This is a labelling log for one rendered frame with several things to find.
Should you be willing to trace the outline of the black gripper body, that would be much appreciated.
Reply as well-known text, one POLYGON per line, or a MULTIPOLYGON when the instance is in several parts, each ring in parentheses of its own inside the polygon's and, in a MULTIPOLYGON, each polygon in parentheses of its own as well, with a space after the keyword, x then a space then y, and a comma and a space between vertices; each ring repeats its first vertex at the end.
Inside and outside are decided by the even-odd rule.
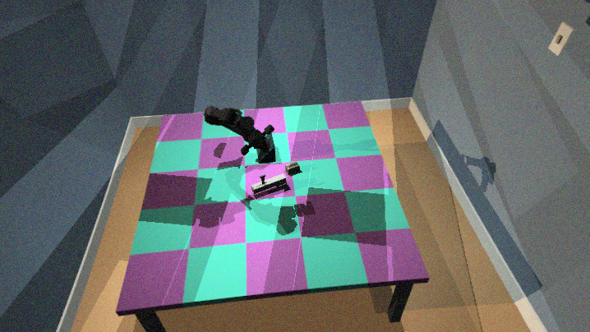
MULTIPOLYGON (((243 132, 243 134, 244 134, 245 136, 249 136, 249 135, 251 134, 251 130, 253 130, 253 131, 256 131, 256 129, 253 127, 252 129, 250 129, 250 130, 246 130, 245 132, 243 132)), ((261 138, 262 138, 262 141, 265 139, 265 136, 266 136, 266 135, 269 135, 269 134, 271 134, 271 133, 274 131, 274 127, 273 127, 272 125, 269 125, 269 126, 267 126, 267 127, 264 129, 264 130, 265 130, 265 131, 262 133, 263 135, 261 136, 261 138)), ((251 147, 255 148, 255 146, 254 146, 254 145, 252 145, 251 143, 250 143, 249 145, 245 145, 245 146, 243 146, 243 147, 241 148, 241 153, 243 154, 243 156, 245 156, 246 154, 248 154, 248 153, 249 153, 249 149, 250 149, 251 147)))

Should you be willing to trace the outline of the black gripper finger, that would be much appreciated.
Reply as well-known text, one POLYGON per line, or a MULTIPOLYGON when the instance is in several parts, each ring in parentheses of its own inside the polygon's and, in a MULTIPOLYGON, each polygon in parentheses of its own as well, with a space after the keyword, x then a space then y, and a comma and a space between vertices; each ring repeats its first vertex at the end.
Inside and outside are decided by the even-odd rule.
POLYGON ((258 146, 254 149, 260 149, 263 150, 264 152, 266 152, 267 154, 269 154, 269 152, 259 143, 258 146))
POLYGON ((266 142, 265 142, 265 141, 266 141, 266 137, 265 137, 265 139, 264 139, 264 140, 261 142, 261 144, 262 144, 262 145, 263 145, 263 146, 266 148, 266 150, 267 150, 267 151, 270 153, 270 151, 269 151, 269 149, 268 149, 268 146, 267 146, 267 144, 266 144, 266 142))

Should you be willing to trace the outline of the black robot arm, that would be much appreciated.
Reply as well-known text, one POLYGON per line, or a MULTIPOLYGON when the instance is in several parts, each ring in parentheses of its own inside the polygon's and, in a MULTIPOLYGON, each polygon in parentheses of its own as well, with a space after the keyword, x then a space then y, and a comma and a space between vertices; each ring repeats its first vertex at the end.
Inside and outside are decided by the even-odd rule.
POLYGON ((206 123, 212 126, 215 125, 226 127, 227 129, 242 136, 244 140, 248 142, 248 144, 251 143, 255 147, 257 147, 259 143, 261 144, 261 136, 263 134, 258 129, 256 129, 256 131, 251 130, 251 134, 249 136, 245 136, 243 134, 243 132, 246 130, 252 129, 255 122, 251 117, 242 117, 242 112, 240 110, 235 108, 225 108, 223 110, 218 110, 211 105, 211 107, 206 107, 204 117, 206 123))

